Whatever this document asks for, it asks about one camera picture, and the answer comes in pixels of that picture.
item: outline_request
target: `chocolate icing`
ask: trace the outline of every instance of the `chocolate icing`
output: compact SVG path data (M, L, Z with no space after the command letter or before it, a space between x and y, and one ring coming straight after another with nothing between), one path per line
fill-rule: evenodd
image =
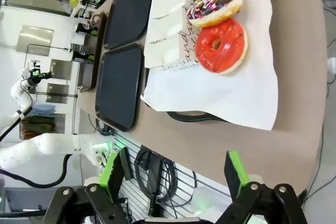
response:
M203 18L223 7L225 7L232 0L198 0L188 10L188 19Z

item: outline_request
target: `table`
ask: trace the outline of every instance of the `table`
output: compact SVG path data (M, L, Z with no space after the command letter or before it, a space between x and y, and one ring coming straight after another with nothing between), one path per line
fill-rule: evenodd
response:
M226 184L226 151L237 150L249 174L269 186L291 184L297 193L313 175L326 102L327 49L321 0L271 0L270 26L278 76L279 107L272 131L223 122L182 123L142 101L128 137ZM112 0L98 10L107 15ZM95 91L81 93L79 106L95 115Z

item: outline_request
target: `chocolate frosted donut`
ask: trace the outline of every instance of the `chocolate frosted donut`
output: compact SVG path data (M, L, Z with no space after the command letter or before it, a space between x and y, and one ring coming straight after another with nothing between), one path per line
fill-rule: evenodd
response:
M235 15L242 5L243 0L198 0L187 18L194 26L213 26Z

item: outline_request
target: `black tray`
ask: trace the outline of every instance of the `black tray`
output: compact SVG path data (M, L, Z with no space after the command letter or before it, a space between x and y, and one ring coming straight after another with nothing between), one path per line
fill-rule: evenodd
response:
M130 131L138 117L143 61L138 44L106 52L101 59L96 114L122 132Z
M145 87L147 87L147 81L149 76L150 69L146 68L145 70ZM174 120L185 122L185 123L195 123L195 122L204 122L204 121L220 121L227 122L217 116L211 115L209 113L204 113L200 115L186 115L177 112L167 112L167 114Z
M113 0L107 22L106 50L137 41L146 31L152 0Z

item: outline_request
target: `red icing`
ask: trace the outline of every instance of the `red icing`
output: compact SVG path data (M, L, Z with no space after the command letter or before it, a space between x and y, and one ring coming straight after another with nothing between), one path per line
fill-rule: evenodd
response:
M242 56L245 32L241 25L229 18L219 25L205 27L196 42L196 57L212 73L222 73L231 68ZM220 41L217 49L214 44Z

